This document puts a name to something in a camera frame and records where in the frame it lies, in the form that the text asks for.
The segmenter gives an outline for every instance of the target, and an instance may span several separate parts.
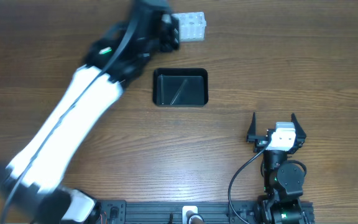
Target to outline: wooden table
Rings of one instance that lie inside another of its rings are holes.
[[[358,223],[358,1],[171,4],[205,13],[206,40],[149,63],[78,149],[64,184],[131,202],[226,202],[230,178],[254,155],[245,142],[252,112],[259,134],[295,112],[308,135],[294,156],[309,171],[302,199],[314,202],[318,223]],[[0,159],[32,139],[90,43],[129,5],[0,0]],[[156,107],[158,67],[207,69],[208,104]],[[237,178],[234,199],[263,194],[260,159]],[[26,220],[10,213],[10,222]]]

